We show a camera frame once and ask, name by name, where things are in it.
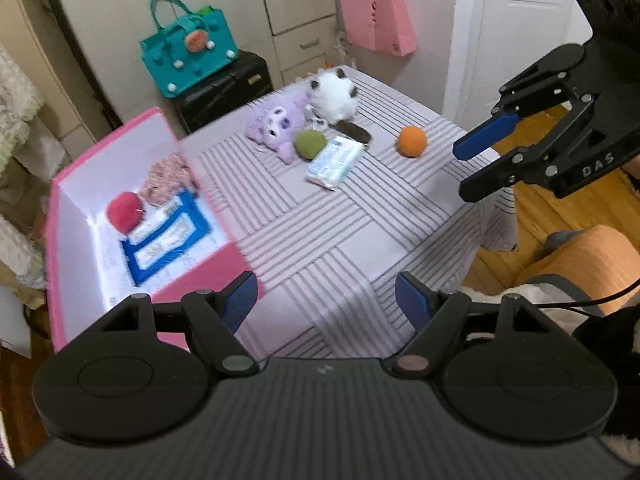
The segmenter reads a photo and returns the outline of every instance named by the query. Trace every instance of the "striped tablecloth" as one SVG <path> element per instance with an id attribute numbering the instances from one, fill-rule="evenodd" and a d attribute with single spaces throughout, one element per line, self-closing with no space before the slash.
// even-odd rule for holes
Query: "striped tablecloth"
<path id="1" fill-rule="evenodd" d="M 464 131 L 409 97 L 351 68 L 355 122 L 372 135 L 338 191 L 305 181 L 306 163 L 282 163 L 244 135 L 252 106 L 183 140 L 183 148 L 258 278 L 265 295 L 236 336 L 261 360 L 388 356 L 415 331 L 396 304 L 394 280 L 411 271 L 436 290 L 456 290 L 480 246 L 517 244 L 511 189 L 477 204 L 458 183 L 497 157 L 460 162 Z M 402 127 L 420 126 L 429 145 L 399 155 Z"/>

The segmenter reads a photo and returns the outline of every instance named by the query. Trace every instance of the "red ball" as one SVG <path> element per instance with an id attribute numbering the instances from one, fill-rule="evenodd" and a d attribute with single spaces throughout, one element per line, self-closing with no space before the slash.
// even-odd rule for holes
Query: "red ball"
<path id="1" fill-rule="evenodd" d="M 145 216 L 145 208 L 140 197 L 132 191 L 120 193 L 107 206 L 107 220 L 119 232 L 128 235 Z"/>

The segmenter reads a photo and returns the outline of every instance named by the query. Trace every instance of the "green ball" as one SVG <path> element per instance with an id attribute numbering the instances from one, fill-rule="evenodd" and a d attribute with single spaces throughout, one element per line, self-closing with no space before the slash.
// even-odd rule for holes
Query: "green ball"
<path id="1" fill-rule="evenodd" d="M 322 132 L 317 130 L 305 130 L 298 134 L 293 144 L 302 158 L 306 158 L 306 160 L 313 160 L 327 145 L 327 140 Z"/>

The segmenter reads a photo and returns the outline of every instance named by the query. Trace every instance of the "open box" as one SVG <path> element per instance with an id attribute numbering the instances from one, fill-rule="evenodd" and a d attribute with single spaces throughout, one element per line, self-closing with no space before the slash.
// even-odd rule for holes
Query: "open box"
<path id="1" fill-rule="evenodd" d="M 152 108 L 85 152 L 53 180 L 46 231 L 47 297 L 51 336 L 60 350 L 109 309 L 134 292 L 154 302 L 178 301 L 199 288 L 222 290 L 251 270 L 211 200 L 196 203 L 210 232 L 164 269 L 135 286 L 120 236 L 105 209 L 121 192 L 136 191 L 151 165 L 181 153 L 160 108 Z"/>

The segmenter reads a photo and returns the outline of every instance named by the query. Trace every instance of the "teal felt handbag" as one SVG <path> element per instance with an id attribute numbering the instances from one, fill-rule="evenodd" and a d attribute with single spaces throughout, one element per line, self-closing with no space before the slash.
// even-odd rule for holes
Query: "teal felt handbag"
<path id="1" fill-rule="evenodd" d="M 140 41 L 140 48 L 160 92 L 173 98 L 231 63 L 238 48 L 220 9 L 205 7 L 195 13 L 180 0 L 170 1 L 185 14 L 161 27 L 156 18 L 158 0 L 149 0 L 158 31 Z"/>

